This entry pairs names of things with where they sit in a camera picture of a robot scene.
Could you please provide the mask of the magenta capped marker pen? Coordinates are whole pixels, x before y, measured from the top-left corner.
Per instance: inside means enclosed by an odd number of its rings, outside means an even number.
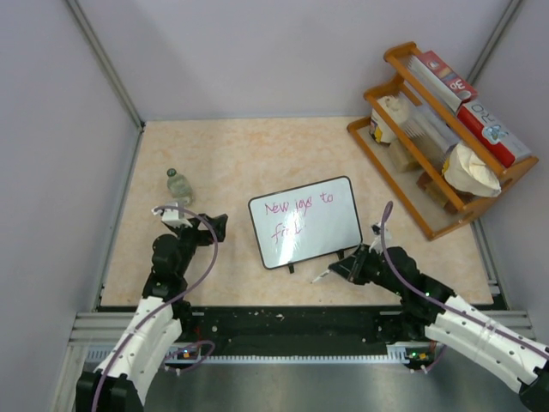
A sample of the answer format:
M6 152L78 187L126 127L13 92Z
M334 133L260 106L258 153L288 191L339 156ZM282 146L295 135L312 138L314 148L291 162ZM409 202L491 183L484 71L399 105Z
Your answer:
M319 282L320 280L322 280L324 277L326 277L327 275L329 275L331 272L331 270L325 270L324 272L322 272L320 275L318 275L316 278L314 278L311 283L315 283L315 282Z

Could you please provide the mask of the black framed whiteboard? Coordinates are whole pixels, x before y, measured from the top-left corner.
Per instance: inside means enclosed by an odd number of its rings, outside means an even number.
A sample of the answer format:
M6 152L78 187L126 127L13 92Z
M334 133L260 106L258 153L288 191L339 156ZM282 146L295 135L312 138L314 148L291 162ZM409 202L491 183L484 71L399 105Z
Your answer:
M248 210L262 266L267 270L340 255L363 241L347 176L253 197Z

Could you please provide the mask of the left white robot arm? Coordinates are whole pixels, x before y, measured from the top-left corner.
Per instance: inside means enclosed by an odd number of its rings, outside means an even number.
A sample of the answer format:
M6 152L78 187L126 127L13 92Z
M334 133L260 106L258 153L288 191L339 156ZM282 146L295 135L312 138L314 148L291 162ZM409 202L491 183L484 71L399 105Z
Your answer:
M191 214L168 222L153 244L152 266L133 318L109 355L75 387L78 411L142 411L168 349L194 332L185 280L196 250L217 248L226 237L227 215Z

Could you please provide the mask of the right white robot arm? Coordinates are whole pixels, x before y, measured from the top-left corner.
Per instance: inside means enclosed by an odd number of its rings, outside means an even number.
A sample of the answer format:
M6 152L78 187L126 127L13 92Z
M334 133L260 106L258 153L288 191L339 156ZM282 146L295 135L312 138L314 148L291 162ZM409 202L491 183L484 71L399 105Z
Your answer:
M400 297L402 333L454 349L502 380L530 411L548 410L548 346L488 317L418 269L404 249L360 245L329 265L354 285L373 283Z

